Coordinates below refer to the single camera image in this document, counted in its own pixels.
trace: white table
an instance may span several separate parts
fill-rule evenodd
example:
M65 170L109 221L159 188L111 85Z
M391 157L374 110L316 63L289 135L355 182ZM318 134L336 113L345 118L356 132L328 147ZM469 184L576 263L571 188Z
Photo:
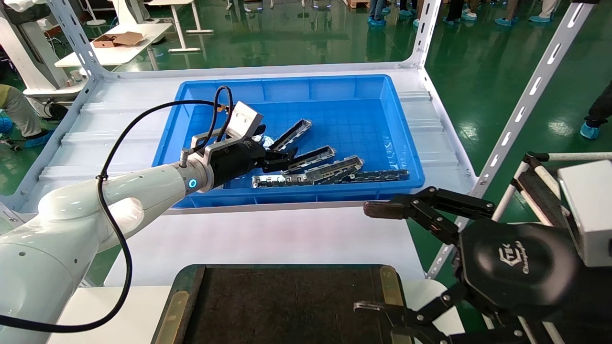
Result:
M176 6L187 4L191 4L196 29L186 30L185 32L188 34L213 34L215 32L214 30L202 30L202 27L200 26L200 18L198 17L198 9L195 7L195 0L152 0L151 2L147 3L147 5L150 6L170 6L170 9L172 10L172 16L174 17L174 25L176 26L176 32L179 34L179 41L181 41L181 47L168 49L170 53L201 50L201 48L187 48L187 46L185 45L185 38L183 37L183 30L181 29L179 16L176 13Z
M171 285L190 264L386 264L402 280L424 278L406 222L362 207L163 215L128 245L135 286ZM119 254L104 285L124 279Z
M141 51L147 49L151 64L154 70L157 70L157 63L155 61L155 54L151 49L151 43L155 42L164 32L171 26L171 24L125 24L117 25L110 29L106 34L122 34L127 31L138 32L143 35L143 40L137 45L131 46L118 46L112 48L95 48L92 45L95 56L101 65L122 65L130 62L140 54ZM55 62L56 67L79 67L81 65L81 57L77 53L72 53L63 59Z
M423 307L446 288L434 280L402 281L406 306ZM84 324L106 315L117 302L121 287L79 288L68 301L58 324ZM73 334L51 334L47 344L150 344L162 315L170 286L133 286L123 308L103 326ZM455 308L433 322L446 335L464 333Z

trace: blue crate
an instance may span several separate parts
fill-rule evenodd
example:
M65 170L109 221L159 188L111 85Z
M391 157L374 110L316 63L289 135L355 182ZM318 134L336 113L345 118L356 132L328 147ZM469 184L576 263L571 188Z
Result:
M300 119L312 121L297 141L298 154L330 145L333 160L356 154L365 160L362 171L409 171L407 181L363 184L309 185L253 189L255 169L224 185L224 189L193 193L177 208L236 206L264 203L385 200L423 186L425 176L400 101L387 75L248 80L187 81L176 100L212 100L221 85L232 90L234 101L242 101L261 113L265 135L277 139ZM220 103L227 103L221 93ZM153 166L173 163L191 137L207 132L212 109L207 105L174 107L160 140ZM217 119L220 127L225 118Z

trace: printed logo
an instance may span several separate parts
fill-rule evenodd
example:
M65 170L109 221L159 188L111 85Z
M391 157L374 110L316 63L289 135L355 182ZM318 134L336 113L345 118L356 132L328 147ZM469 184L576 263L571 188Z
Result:
M499 248L499 260L503 261L509 266L514 266L522 262L518 249L512 249L510 244L501 245L502 247Z
M520 241L515 241L516 247L512 247L512 244L501 244L499 248L499 260L514 266L518 263L523 263L523 273L529 274L529 257L527 256L527 250Z

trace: shiny floor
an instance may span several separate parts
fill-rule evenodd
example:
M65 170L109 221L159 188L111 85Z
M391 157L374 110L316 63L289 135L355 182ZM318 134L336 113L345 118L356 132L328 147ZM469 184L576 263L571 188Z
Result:
M264 4L247 5L255 9L247 12L242 0L236 1L229 11L222 0L196 0L203 28L214 29L215 34L186 36L188 47L203 50L171 54L168 49L180 44L176 33L169 33L165 43L154 46L159 69L401 61L411 54L416 29L412 18L398 16L395 6L384 29L368 29L366 8L350 9L341 0L309 1L304 9L295 0L279 1L271 10L269 0L265 0ZM438 24L426 69L477 171L483 167L569 2L562 0L550 24L526 20L540 12L541 2L535 0L524 1L518 13L521 20L512 28L493 22L504 16L505 5L501 3L483 4L477 22L454 27ZM441 12L445 15L447 6ZM152 16L171 15L168 9L156 9ZM191 8L181 8L179 17L184 29L195 27ZM612 79L610 32L612 2L602 2L562 61L486 198L499 200L526 151L612 149L612 125L604 126L601 137L595 141L578 134L591 103ZM99 34L97 29L88 28L90 37ZM58 54L66 54L69 49L58 46ZM118 70L151 68L147 54L143 53ZM2 82L19 84L15 80ZM0 147L0 193L14 192L39 151L14 154ZM526 206L515 199L502 220L533 219ZM432 261L439 242L417 226L411 226L411 231L422 261ZM96 259L90 271L95 282L103 280L116 255L117 251L112 250ZM452 283L450 267L443 269L441 281ZM467 327L469 324L479 326L478 321L468 322Z

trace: cardboard box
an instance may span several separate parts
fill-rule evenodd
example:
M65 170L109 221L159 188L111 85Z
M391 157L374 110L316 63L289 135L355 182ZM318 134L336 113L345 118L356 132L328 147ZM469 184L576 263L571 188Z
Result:
M137 45L144 39L138 32L126 32L124 34L104 34L94 40L96 48L113 48L121 45Z

